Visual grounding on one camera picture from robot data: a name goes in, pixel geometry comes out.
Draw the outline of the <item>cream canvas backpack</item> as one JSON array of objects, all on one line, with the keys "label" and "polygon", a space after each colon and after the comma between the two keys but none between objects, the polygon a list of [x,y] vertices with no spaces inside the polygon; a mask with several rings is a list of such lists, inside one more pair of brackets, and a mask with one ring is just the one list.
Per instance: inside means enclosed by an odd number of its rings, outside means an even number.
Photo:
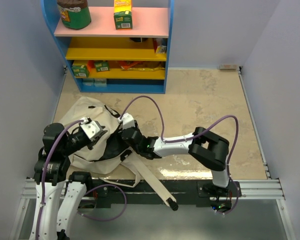
[{"label": "cream canvas backpack", "polygon": [[164,204],[176,211],[179,206],[175,197],[137,157],[132,148],[122,141],[119,134],[121,127],[117,120],[119,116],[118,112],[98,99],[86,96],[79,98],[59,122],[67,126],[76,120],[89,117],[104,126],[107,133],[92,146],[91,150],[85,146],[71,154],[69,156],[70,165],[99,175],[108,175],[122,165],[134,174],[133,185],[112,182],[105,178],[102,180],[109,184],[134,188],[143,178],[163,200]]}]

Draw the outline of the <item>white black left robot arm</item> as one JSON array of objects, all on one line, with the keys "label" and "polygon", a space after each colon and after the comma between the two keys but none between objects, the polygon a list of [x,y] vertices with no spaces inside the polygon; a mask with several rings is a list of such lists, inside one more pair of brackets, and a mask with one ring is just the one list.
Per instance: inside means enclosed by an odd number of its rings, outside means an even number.
[{"label": "white black left robot arm", "polygon": [[31,240],[68,240],[70,227],[83,196],[94,190],[91,174],[75,172],[66,181],[69,156],[93,145],[107,132],[97,121],[84,117],[68,126],[45,127],[43,147],[34,167],[36,205]]}]

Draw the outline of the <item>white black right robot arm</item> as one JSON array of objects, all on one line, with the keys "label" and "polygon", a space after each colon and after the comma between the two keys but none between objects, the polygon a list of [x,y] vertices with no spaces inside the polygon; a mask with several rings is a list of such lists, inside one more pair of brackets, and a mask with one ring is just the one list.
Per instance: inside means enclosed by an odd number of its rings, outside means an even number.
[{"label": "white black right robot arm", "polygon": [[160,159],[172,155],[190,155],[211,170],[213,192],[220,197],[230,190],[230,177],[226,167],[229,141],[203,127],[184,136],[162,140],[158,136],[144,136],[137,126],[125,127],[121,138],[140,156]]}]

